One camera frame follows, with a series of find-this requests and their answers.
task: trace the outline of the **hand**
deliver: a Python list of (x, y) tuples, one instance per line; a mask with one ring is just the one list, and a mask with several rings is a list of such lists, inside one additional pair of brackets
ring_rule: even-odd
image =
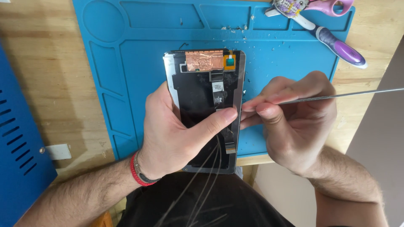
[(186, 128), (173, 113), (173, 108), (176, 107), (167, 82), (146, 99), (144, 142), (138, 163), (142, 173), (152, 180), (182, 169), (237, 117), (236, 109), (226, 108), (194, 127)]
[(242, 105), (240, 129), (263, 123), (272, 160), (303, 175), (317, 161), (331, 131), (337, 116), (335, 99), (278, 104), (334, 94), (327, 76), (319, 71), (297, 82), (275, 77), (257, 97)]

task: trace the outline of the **white label sticker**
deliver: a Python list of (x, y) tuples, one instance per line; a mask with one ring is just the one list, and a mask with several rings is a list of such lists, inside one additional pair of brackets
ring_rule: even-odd
[(224, 91), (223, 82), (212, 82), (213, 92)]

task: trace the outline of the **ventilation slot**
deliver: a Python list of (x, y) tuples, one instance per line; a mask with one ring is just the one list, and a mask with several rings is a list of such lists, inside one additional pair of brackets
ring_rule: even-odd
[(8, 145), (10, 145), (10, 144), (12, 144), (13, 142), (15, 142), (15, 141), (17, 141), (18, 139), (20, 139), (21, 137), (23, 137), (23, 135), (21, 134), (21, 135), (19, 135), (19, 136), (17, 136), (17, 137), (15, 137), (14, 139), (12, 139), (12, 140), (10, 140), (8, 143), (7, 143), (7, 146)]
[(15, 118), (11, 118), (10, 120), (7, 120), (7, 121), (5, 121), (3, 123), (0, 123), (0, 128), (3, 127), (6, 124), (9, 124), (9, 123), (13, 122), (13, 121), (15, 121)]
[(0, 116), (4, 115), (4, 114), (7, 114), (7, 113), (10, 113), (10, 112), (11, 112), (11, 109), (6, 109), (3, 112), (0, 112)]
[(35, 163), (34, 165), (32, 165), (32, 166), (24, 173), (24, 176), (27, 175), (27, 173), (29, 173), (35, 166), (36, 166), (36, 163)]
[(19, 145), (16, 149), (12, 150), (11, 153), (14, 154), (16, 151), (18, 151), (19, 149), (21, 149), (23, 146), (25, 146), (27, 144), (27, 142), (24, 142), (23, 144)]
[(17, 127), (13, 128), (13, 129), (11, 129), (11, 130), (8, 130), (7, 132), (5, 132), (5, 133), (2, 135), (2, 137), (8, 136), (9, 134), (11, 134), (11, 133), (17, 131), (17, 129), (19, 129), (19, 128), (20, 128), (20, 126), (17, 126)]
[(30, 149), (28, 149), (26, 152), (24, 152), (22, 155), (20, 155), (18, 158), (15, 159), (15, 161), (17, 162), (18, 160), (20, 160), (22, 157), (24, 157), (28, 152), (30, 151)]
[(20, 165), (20, 169), (23, 168), (28, 162), (30, 162), (34, 157), (30, 157), (27, 161), (25, 161), (22, 165)]

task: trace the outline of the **wristband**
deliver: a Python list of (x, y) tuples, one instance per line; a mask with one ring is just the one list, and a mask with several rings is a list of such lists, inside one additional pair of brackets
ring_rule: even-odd
[(156, 183), (158, 180), (160, 180), (160, 178), (157, 180), (150, 180), (144, 174), (141, 173), (140, 165), (137, 163), (138, 154), (139, 152), (136, 152), (136, 154), (134, 154), (132, 156), (132, 159), (130, 160), (130, 171), (132, 173), (133, 178), (138, 184), (142, 186), (149, 186)]

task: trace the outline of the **wooden desk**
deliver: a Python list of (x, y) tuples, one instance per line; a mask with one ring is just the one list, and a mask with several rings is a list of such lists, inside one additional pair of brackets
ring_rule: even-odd
[[(0, 4), (0, 37), (46, 145), (67, 143), (72, 159), (56, 161), (59, 179), (114, 160), (71, 0), (11, 0)], [(403, 1), (359, 1), (347, 43), (369, 67), (341, 61), (338, 93), (376, 89), (404, 33)], [(346, 151), (372, 95), (339, 98), (330, 138)], [(268, 156), (238, 165), (270, 162)]]

